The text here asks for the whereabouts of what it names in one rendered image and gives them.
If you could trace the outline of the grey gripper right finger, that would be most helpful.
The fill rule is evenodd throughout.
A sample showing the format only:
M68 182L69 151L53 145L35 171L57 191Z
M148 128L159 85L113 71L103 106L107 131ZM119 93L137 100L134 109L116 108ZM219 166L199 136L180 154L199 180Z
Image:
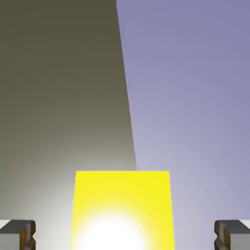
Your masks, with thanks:
M250 220L216 220L214 250L250 250Z

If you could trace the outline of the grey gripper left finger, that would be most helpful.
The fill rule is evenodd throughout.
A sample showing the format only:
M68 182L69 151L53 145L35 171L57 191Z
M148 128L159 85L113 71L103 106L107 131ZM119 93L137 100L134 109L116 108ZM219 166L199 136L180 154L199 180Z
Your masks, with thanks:
M36 250L34 220L0 220L0 250Z

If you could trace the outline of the small yellow cube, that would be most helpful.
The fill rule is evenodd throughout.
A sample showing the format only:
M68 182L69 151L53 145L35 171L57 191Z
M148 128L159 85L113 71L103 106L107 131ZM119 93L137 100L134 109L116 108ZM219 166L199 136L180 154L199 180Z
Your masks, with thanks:
M70 250L175 250L167 171L77 171Z

